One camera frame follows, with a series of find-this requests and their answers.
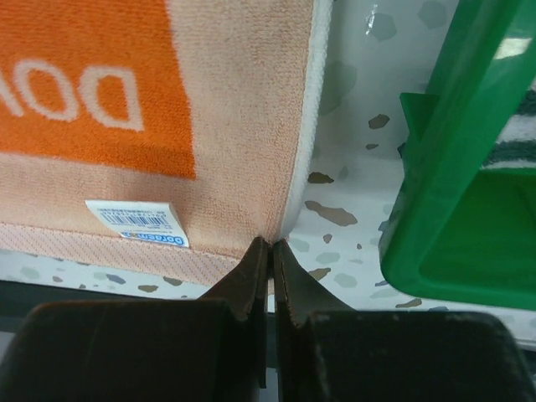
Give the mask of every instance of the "towel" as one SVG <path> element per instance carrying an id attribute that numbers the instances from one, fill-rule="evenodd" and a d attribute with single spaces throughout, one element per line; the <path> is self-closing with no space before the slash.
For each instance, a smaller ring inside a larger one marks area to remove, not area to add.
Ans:
<path id="1" fill-rule="evenodd" d="M 536 168 L 536 80 L 502 129 L 482 168 Z"/>
<path id="2" fill-rule="evenodd" d="M 0 248 L 215 283 L 296 222 L 332 0 L 4 0 Z M 170 203 L 190 249 L 87 199 Z"/>

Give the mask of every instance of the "terrazzo pattern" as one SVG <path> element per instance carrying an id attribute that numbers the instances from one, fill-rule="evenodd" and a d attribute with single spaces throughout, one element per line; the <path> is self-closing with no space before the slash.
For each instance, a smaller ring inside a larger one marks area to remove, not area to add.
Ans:
<path id="1" fill-rule="evenodd" d="M 536 347 L 536 313 L 415 298 L 382 277 L 377 245 L 403 177 L 407 126 L 399 93 L 422 92 L 457 0 L 333 3 L 317 140 L 303 210 L 289 244 L 303 267 L 349 306 L 491 312 Z M 0 280 L 162 299 L 206 286 L 0 250 Z M 268 309 L 274 311 L 274 298 Z"/>

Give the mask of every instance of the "barcode label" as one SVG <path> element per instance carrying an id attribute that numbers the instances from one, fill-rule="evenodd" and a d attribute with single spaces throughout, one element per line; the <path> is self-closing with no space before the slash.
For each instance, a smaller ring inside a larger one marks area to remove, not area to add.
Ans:
<path id="1" fill-rule="evenodd" d="M 103 214 L 111 224 L 135 224 L 137 226 L 170 226 L 170 224 L 162 217 L 158 216 L 139 216 L 139 215 L 114 215 Z"/>
<path id="2" fill-rule="evenodd" d="M 85 204 L 100 222 L 123 237 L 189 246 L 170 203 L 92 199 Z"/>

